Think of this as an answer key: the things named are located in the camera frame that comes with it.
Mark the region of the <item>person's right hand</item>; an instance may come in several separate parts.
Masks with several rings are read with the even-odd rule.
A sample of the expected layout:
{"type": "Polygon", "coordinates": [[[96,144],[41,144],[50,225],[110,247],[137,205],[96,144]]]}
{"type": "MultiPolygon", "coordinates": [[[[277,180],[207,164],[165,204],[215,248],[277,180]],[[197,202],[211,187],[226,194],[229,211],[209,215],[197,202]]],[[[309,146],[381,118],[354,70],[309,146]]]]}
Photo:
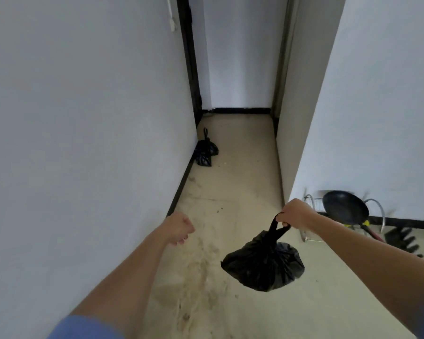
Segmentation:
{"type": "Polygon", "coordinates": [[[285,204],[284,208],[293,210],[292,227],[302,231],[314,231],[319,214],[310,205],[300,199],[292,199],[285,204]]]}

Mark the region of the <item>person's left hand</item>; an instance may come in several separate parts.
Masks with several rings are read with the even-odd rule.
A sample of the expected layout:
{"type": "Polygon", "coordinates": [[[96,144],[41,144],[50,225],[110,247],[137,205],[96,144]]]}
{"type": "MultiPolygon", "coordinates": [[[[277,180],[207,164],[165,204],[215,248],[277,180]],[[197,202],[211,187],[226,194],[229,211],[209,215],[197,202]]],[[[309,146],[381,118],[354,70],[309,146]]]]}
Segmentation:
{"type": "Polygon", "coordinates": [[[195,227],[190,219],[179,211],[167,216],[159,229],[164,241],[172,245],[184,244],[189,235],[195,232],[195,227]]]}

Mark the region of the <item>large black garbage bag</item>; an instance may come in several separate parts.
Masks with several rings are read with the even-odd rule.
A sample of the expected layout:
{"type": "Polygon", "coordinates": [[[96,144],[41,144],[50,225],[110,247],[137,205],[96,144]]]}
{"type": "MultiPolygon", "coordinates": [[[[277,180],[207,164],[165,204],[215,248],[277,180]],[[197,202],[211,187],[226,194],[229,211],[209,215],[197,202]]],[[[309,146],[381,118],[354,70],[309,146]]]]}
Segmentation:
{"type": "Polygon", "coordinates": [[[299,252],[278,240],[291,226],[277,228],[273,219],[269,230],[260,232],[241,249],[231,252],[220,262],[221,268],[240,284],[255,291],[269,292],[299,279],[305,266],[299,252]]]}

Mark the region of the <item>person's right forearm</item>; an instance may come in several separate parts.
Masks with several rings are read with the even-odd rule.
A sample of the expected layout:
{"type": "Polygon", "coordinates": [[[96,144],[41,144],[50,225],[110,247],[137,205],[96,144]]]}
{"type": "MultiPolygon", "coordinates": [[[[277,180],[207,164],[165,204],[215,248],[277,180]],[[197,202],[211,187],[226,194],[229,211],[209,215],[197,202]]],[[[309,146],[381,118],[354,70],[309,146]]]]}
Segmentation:
{"type": "Polygon", "coordinates": [[[313,211],[301,216],[300,227],[321,237],[391,315],[424,339],[423,259],[313,211]]]}

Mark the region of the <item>person's left forearm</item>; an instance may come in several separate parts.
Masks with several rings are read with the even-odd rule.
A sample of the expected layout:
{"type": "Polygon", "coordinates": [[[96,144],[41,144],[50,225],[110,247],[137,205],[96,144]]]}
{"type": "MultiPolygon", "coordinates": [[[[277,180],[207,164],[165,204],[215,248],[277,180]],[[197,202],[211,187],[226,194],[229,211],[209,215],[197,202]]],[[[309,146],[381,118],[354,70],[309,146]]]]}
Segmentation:
{"type": "Polygon", "coordinates": [[[125,339],[134,338],[146,313],[149,294],[163,256],[172,239],[172,226],[166,222],[146,239],[85,299],[71,315],[98,320],[125,339]]]}

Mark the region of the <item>black frying pan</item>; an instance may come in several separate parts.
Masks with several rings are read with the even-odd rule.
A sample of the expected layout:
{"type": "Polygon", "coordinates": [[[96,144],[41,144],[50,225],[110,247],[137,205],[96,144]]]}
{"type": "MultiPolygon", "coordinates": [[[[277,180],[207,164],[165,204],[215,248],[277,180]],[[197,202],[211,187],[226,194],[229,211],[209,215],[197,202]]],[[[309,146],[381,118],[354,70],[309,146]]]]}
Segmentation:
{"type": "Polygon", "coordinates": [[[365,222],[369,219],[369,209],[366,203],[352,193],[346,191],[329,191],[322,197],[322,203],[327,215],[345,226],[359,226],[373,239],[384,242],[365,222]]]}

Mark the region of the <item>small black garbage bag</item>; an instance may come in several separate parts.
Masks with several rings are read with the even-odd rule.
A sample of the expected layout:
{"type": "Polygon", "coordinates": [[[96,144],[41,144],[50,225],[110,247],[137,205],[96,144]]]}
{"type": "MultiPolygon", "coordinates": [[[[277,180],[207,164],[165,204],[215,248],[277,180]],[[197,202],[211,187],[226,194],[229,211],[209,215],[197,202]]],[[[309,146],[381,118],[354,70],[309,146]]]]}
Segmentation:
{"type": "Polygon", "coordinates": [[[193,157],[197,165],[212,167],[212,157],[219,154],[219,149],[215,143],[211,142],[208,136],[208,129],[203,129],[204,139],[199,140],[195,147],[193,157]]]}

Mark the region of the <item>black slotted spatula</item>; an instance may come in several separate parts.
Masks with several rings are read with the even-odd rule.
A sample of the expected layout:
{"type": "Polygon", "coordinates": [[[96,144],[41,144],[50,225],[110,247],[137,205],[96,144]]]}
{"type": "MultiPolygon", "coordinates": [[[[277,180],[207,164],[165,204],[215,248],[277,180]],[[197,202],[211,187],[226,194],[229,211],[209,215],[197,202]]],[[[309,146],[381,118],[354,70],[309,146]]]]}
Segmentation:
{"type": "Polygon", "coordinates": [[[385,242],[398,249],[424,258],[411,227],[395,227],[384,234],[385,242]]]}

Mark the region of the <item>blue shirt sleeve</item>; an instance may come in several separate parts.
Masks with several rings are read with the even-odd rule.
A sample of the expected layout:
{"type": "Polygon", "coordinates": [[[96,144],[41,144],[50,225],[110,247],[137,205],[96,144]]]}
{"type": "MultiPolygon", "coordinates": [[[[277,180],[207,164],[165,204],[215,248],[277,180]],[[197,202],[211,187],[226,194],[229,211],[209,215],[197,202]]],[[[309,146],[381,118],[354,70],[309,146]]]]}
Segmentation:
{"type": "Polygon", "coordinates": [[[125,339],[119,331],[101,321],[82,315],[62,319],[46,339],[125,339]]]}

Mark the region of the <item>dark door frame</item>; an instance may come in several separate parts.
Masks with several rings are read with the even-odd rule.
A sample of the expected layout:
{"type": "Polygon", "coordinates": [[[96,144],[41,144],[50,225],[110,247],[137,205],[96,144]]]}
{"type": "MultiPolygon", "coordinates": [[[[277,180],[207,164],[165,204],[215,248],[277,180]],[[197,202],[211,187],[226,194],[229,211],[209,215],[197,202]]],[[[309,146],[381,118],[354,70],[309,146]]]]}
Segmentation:
{"type": "Polygon", "coordinates": [[[198,126],[203,117],[203,102],[200,93],[198,68],[194,50],[194,39],[192,31],[192,11],[189,0],[176,0],[179,24],[183,39],[183,48],[186,58],[188,80],[190,85],[190,92],[192,97],[192,107],[195,119],[195,124],[198,126]]]}

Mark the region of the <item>white wall switch box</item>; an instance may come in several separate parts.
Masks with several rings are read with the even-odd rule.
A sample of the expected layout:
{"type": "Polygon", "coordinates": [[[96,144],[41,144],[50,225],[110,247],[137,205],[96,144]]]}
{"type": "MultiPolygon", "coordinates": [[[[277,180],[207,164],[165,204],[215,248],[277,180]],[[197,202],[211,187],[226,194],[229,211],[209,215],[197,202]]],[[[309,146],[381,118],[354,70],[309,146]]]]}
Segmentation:
{"type": "Polygon", "coordinates": [[[171,1],[170,0],[166,0],[167,2],[167,7],[168,7],[168,14],[169,14],[169,24],[170,24],[170,31],[172,33],[176,32],[177,30],[177,25],[174,19],[174,14],[172,11],[172,6],[171,6],[171,1]]]}

